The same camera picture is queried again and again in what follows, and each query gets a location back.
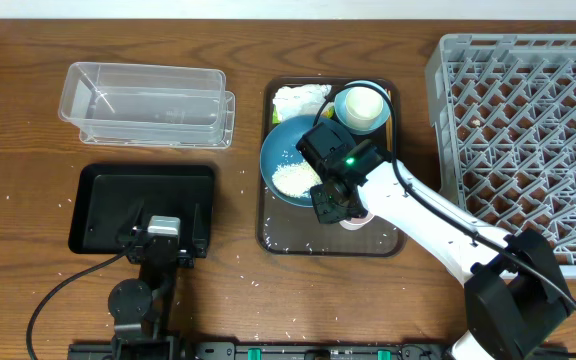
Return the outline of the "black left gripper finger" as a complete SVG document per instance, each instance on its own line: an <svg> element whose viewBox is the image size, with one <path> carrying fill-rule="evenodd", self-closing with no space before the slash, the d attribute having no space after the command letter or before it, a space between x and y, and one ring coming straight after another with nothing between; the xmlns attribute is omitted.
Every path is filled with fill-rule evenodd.
<svg viewBox="0 0 576 360"><path fill-rule="evenodd" d="M199 203L195 204L192 243L196 250L206 250L208 246L208 229L204 224L201 206Z"/></svg>
<svg viewBox="0 0 576 360"><path fill-rule="evenodd" d="M127 218L121 223L116 232L116 241L121 247L128 247L138 240L142 232L143 208L143 200L134 203L129 208Z"/></svg>

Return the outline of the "pink cup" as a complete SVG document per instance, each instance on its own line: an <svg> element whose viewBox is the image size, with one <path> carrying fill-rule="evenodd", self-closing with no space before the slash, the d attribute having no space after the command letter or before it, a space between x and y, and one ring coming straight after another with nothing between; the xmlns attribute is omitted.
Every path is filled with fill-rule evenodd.
<svg viewBox="0 0 576 360"><path fill-rule="evenodd" d="M356 231L364 227L366 224L372 221L374 215L370 212L367 213L365 217L362 218L350 218L349 220L342 220L339 225L344 229L349 231Z"/></svg>

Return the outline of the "dark blue plate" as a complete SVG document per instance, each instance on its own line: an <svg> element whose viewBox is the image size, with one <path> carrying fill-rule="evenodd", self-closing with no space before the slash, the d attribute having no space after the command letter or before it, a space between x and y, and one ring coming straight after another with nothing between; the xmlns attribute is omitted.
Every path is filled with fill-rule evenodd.
<svg viewBox="0 0 576 360"><path fill-rule="evenodd" d="M275 197L297 207L312 207L309 191L305 190L297 196L284 194L275 185L273 176L282 168L299 166L305 161L297 149L297 143L313 128L313 122L313 115L302 115L277 124L268 132L260 151L260 171L266 187ZM327 126L343 144L346 144L347 153L341 157L342 164L355 168L359 160L357 155L350 155L350 151L357 146L352 135L335 120L323 118L318 124Z"/></svg>

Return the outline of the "light blue bowl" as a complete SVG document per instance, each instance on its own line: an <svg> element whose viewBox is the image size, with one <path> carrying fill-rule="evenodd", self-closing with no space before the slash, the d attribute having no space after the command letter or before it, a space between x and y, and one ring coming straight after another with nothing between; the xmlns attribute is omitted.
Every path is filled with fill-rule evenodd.
<svg viewBox="0 0 576 360"><path fill-rule="evenodd" d="M385 122L387 121L388 117L389 117L389 107L388 107L388 101L385 100L382 97L382 94L384 94L385 96L388 96L387 91L380 87L377 83L374 83L372 81L367 81L367 80L356 80L356 81L352 81L350 83L348 83L348 85L350 87L348 87L347 89L342 90L341 92L339 92L334 99L334 111L335 114L337 115L337 118L339 119L339 121L346 127L349 129L349 131L352 134L355 135L367 135L370 134L374 131L376 131L379 127L381 127L382 125L385 124ZM377 122L373 125L372 128L368 129L368 130L357 130L357 129L353 129L350 127L350 125L347 123L346 121L346 105L345 105L345 100L346 100L346 96L347 96L347 92L353 88L353 87L366 87L375 91L378 91L379 94L381 95L382 99L383 99L383 110L379 116L379 118L377 119Z"/></svg>

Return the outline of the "wooden chopstick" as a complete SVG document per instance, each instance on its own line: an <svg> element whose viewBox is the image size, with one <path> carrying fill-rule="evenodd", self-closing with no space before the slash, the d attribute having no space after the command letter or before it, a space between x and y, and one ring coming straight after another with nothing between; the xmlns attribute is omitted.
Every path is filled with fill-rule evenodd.
<svg viewBox="0 0 576 360"><path fill-rule="evenodd" d="M389 97L389 103L392 105L392 92L390 90L387 90L387 94ZM387 144L387 150L389 152L392 152L392 148L393 148L393 136L392 136L392 113L389 111L389 117L385 123L385 131L386 131L386 144Z"/></svg>

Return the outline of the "cream white cup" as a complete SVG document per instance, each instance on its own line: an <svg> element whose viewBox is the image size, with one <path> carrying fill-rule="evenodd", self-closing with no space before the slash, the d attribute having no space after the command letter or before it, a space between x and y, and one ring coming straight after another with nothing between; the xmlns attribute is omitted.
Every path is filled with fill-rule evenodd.
<svg viewBox="0 0 576 360"><path fill-rule="evenodd" d="M351 128L368 130L377 122L383 99L378 91L366 87L353 87L347 92L346 121Z"/></svg>

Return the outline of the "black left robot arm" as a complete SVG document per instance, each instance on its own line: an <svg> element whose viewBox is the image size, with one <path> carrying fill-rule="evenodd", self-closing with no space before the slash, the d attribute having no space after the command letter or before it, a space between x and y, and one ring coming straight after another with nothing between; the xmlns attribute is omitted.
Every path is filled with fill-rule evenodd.
<svg viewBox="0 0 576 360"><path fill-rule="evenodd" d="M181 335L168 329L177 285L177 270L192 268L207 255L208 224L200 204L190 215L190 233L181 218L144 218L144 204L135 204L116 233L121 255L140 267L139 276L121 281L108 296L114 318L109 359L180 360L193 356Z"/></svg>

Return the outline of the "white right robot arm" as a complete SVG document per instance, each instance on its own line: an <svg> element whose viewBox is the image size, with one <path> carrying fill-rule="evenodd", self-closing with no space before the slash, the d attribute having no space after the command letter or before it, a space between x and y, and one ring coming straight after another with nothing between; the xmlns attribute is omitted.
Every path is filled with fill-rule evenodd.
<svg viewBox="0 0 576 360"><path fill-rule="evenodd" d="M468 330L450 349L453 358L573 358L544 344L576 302L541 234L512 235L476 219L369 140L302 139L297 148L322 180L311 191L320 223L371 213L410 236L463 286Z"/></svg>

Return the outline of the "grey dishwasher rack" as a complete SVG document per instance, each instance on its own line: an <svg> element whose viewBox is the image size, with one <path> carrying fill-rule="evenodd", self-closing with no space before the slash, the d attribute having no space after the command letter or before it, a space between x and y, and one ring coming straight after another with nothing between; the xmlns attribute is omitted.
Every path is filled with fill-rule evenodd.
<svg viewBox="0 0 576 360"><path fill-rule="evenodd" d="M447 34L425 77L441 194L576 279L576 34Z"/></svg>

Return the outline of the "black plastic tray bin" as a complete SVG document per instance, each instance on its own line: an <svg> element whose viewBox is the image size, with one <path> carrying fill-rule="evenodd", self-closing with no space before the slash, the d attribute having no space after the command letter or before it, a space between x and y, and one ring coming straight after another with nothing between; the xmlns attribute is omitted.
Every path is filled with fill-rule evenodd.
<svg viewBox="0 0 576 360"><path fill-rule="evenodd" d="M215 174L205 165L88 165L79 178L69 249L76 254L120 252L116 232L129 208L141 200L145 219L179 217L184 234L190 233L190 215L199 203L210 242L214 188Z"/></svg>

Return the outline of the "pile of white rice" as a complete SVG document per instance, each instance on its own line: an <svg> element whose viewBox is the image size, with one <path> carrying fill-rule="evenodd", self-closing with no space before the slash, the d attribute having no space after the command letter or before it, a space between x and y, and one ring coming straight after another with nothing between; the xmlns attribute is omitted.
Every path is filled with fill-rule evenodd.
<svg viewBox="0 0 576 360"><path fill-rule="evenodd" d="M292 198L308 197L312 187L322 184L319 175L306 161L279 165L271 179L281 194Z"/></svg>

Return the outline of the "brown serving tray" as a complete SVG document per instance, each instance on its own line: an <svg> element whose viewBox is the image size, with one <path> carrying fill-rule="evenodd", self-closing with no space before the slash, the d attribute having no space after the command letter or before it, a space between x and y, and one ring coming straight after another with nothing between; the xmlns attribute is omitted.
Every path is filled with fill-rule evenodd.
<svg viewBox="0 0 576 360"><path fill-rule="evenodd" d="M397 137L393 144L400 152L399 135L401 126L398 124L401 112L399 110L399 91L393 82L383 78L368 78L368 81L379 84L386 91L392 92L392 103L395 106L397 118L395 125ZM272 98L283 86L302 86L308 84L331 85L332 91L352 82L352 78L310 76L284 76L273 79L265 89L262 122L262 143L277 124L273 124ZM357 145L369 139L376 145L387 148L385 124L367 135L352 134ZM338 224L320 224L313 208L297 207L275 197L265 185L260 183L260 195L257 206L256 238L265 250L279 255L304 256L359 256L359 257L390 257L400 253L406 245L406 236L391 223L373 218L359 230L349 231Z"/></svg>

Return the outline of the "crumpled white napkin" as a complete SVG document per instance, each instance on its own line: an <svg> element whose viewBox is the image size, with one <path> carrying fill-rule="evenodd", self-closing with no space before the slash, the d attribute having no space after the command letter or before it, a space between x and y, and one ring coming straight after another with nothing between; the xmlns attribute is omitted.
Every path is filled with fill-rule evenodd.
<svg viewBox="0 0 576 360"><path fill-rule="evenodd" d="M331 85L308 84L302 86L283 86L279 88L272 98L273 108L300 109L303 107L318 107L323 105L331 92Z"/></svg>

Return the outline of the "clear plastic bin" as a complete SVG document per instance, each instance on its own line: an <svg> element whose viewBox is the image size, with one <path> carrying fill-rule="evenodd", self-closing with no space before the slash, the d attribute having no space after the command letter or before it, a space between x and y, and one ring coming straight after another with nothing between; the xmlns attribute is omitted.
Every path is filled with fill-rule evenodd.
<svg viewBox="0 0 576 360"><path fill-rule="evenodd" d="M217 69L76 62L58 115L86 144L225 149L235 95Z"/></svg>

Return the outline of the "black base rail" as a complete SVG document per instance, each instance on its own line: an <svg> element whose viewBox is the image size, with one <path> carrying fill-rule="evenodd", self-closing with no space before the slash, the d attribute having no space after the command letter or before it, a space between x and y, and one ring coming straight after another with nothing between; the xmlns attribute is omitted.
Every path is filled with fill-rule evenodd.
<svg viewBox="0 0 576 360"><path fill-rule="evenodd" d="M203 342L192 350L165 356L161 350L154 355L140 350L113 353L110 344L73 344L68 360L110 359L186 359L186 360L449 360L452 354L438 344L400 344L395 346L297 346L236 345L228 342Z"/></svg>

